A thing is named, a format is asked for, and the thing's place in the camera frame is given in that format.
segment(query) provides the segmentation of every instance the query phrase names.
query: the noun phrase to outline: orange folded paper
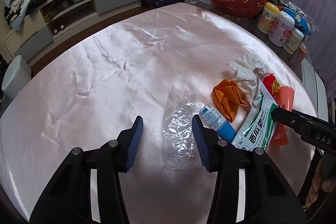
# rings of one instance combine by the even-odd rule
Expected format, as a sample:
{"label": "orange folded paper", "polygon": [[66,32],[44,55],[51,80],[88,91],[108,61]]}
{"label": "orange folded paper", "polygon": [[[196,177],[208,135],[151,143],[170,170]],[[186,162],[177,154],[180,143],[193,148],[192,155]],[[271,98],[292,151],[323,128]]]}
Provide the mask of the orange folded paper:
{"label": "orange folded paper", "polygon": [[247,107],[241,98],[237,83],[224,79],[212,91],[213,101],[223,116],[233,122],[236,118],[238,106]]}

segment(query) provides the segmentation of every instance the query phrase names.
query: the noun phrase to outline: tv cabinet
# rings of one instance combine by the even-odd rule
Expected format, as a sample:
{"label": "tv cabinet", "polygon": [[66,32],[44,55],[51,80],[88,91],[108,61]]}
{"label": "tv cabinet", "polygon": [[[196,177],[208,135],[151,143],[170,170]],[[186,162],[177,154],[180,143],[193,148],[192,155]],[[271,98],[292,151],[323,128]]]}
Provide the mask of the tv cabinet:
{"label": "tv cabinet", "polygon": [[[50,16],[50,11],[65,1],[68,6]],[[140,6],[140,0],[81,0],[76,3],[72,0],[48,0],[33,14],[25,17],[22,30],[11,30],[8,33],[5,46],[12,58],[21,55],[32,66],[53,48],[77,33],[102,20]]]}

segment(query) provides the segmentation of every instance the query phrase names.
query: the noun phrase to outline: plastic bottle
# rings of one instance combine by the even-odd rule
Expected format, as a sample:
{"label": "plastic bottle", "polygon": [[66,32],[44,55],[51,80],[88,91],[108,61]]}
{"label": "plastic bottle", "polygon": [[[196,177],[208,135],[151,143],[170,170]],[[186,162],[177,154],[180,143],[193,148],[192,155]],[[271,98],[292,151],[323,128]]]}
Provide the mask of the plastic bottle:
{"label": "plastic bottle", "polygon": [[287,52],[293,54],[299,47],[302,39],[303,39],[303,33],[298,28],[294,27],[291,35],[289,36],[283,47]]}
{"label": "plastic bottle", "polygon": [[270,2],[265,4],[264,10],[261,13],[257,27],[263,33],[269,33],[269,30],[274,24],[274,21],[277,19],[280,11],[279,8],[273,5]]}
{"label": "plastic bottle", "polygon": [[278,47],[282,47],[290,36],[294,25],[294,19],[284,11],[281,11],[268,33],[269,40]]}
{"label": "plastic bottle", "polygon": [[203,117],[213,130],[223,137],[223,139],[229,143],[233,141],[237,132],[212,103],[208,103],[205,107],[203,107],[199,115]]}

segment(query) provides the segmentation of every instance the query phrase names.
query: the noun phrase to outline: white bottle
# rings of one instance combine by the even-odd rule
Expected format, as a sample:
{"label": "white bottle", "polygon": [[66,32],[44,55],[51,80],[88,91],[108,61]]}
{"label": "white bottle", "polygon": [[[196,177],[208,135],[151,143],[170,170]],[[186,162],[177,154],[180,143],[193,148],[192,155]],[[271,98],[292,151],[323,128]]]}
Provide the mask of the white bottle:
{"label": "white bottle", "polygon": [[294,25],[294,19],[284,11],[281,11],[268,33],[269,40],[278,47],[282,47],[290,36]]}
{"label": "white bottle", "polygon": [[291,35],[289,36],[283,47],[287,52],[293,54],[299,47],[302,39],[303,39],[303,33],[298,28],[294,27]]}

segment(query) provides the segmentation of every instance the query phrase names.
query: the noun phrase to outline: white bin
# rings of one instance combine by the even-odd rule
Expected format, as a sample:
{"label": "white bin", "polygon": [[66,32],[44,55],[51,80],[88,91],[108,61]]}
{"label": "white bin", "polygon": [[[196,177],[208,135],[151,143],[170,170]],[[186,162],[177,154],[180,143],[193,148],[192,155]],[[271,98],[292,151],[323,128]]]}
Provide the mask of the white bin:
{"label": "white bin", "polygon": [[6,70],[2,81],[2,91],[13,100],[31,78],[31,68],[23,60],[22,56],[18,55],[9,64],[8,69]]}

